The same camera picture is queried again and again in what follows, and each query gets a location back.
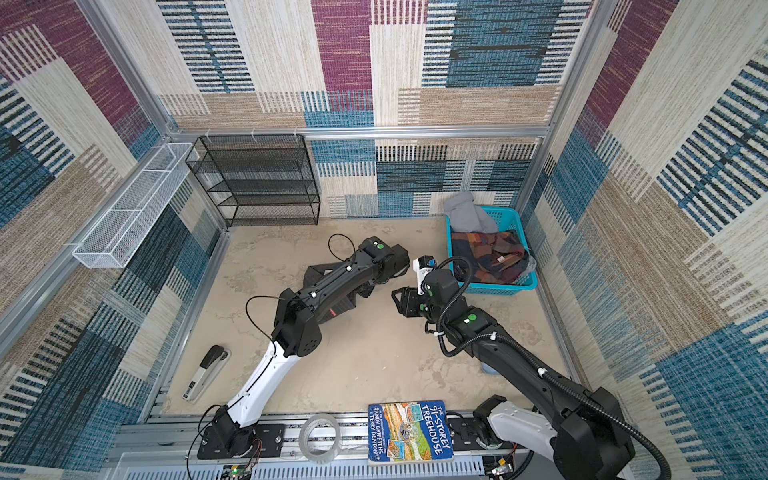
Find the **dark grey pinstripe shirt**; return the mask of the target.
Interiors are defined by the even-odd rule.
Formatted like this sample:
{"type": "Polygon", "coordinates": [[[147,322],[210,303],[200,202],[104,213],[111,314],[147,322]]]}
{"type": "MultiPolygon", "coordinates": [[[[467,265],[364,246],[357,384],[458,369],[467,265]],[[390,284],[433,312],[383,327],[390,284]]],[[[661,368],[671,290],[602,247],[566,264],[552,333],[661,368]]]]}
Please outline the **dark grey pinstripe shirt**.
{"type": "Polygon", "coordinates": [[[326,323],[357,306],[359,296],[367,298],[373,290],[373,266],[335,263],[311,266],[299,291],[301,301],[311,310],[318,324],[326,323]]]}

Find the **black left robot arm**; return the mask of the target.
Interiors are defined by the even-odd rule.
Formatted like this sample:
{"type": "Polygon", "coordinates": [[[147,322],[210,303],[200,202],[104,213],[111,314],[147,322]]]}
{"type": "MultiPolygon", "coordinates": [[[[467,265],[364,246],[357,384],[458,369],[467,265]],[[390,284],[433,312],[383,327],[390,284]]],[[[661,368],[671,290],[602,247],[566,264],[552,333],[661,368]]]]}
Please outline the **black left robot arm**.
{"type": "Polygon", "coordinates": [[[199,459],[241,458],[255,450],[259,422],[267,402],[298,361],[317,349],[320,325],[344,299],[367,298],[378,285],[406,272],[408,251],[378,237],[364,240],[345,260],[333,263],[313,284],[286,289],[276,298],[270,343],[239,392],[217,408],[199,433],[199,459]]]}

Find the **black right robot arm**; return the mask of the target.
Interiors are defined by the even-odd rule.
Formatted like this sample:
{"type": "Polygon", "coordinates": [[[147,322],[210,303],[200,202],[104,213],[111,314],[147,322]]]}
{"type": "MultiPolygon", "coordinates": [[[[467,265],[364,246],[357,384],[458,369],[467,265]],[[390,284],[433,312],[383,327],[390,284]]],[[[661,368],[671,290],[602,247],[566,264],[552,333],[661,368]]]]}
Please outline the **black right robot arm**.
{"type": "Polygon", "coordinates": [[[503,442],[549,459],[565,479],[616,479],[635,457],[636,432],[613,394],[590,390],[523,347],[485,310],[469,304],[447,269],[392,293],[398,312],[421,317],[447,357],[465,353],[495,370],[535,407],[518,413],[509,400],[485,402],[481,420],[503,442]]]}

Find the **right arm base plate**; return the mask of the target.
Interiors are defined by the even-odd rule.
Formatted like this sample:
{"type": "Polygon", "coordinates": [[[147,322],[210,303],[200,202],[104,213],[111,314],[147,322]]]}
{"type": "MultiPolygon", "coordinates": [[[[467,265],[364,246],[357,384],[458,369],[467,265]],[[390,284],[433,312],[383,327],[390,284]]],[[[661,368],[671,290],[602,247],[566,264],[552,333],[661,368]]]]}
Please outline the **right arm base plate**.
{"type": "Polygon", "coordinates": [[[460,451],[523,451],[528,449],[520,444],[502,441],[495,437],[490,426],[473,416],[449,410],[446,422],[455,452],[460,451]]]}

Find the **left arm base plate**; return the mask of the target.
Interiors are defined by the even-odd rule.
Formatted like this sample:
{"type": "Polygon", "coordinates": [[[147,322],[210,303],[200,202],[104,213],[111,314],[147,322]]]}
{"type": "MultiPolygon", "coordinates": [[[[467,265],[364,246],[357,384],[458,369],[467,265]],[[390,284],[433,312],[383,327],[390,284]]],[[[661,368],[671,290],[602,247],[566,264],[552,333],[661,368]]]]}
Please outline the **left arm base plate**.
{"type": "Polygon", "coordinates": [[[283,448],[285,424],[256,424],[232,436],[208,426],[203,430],[198,460],[277,458],[283,448]]]}

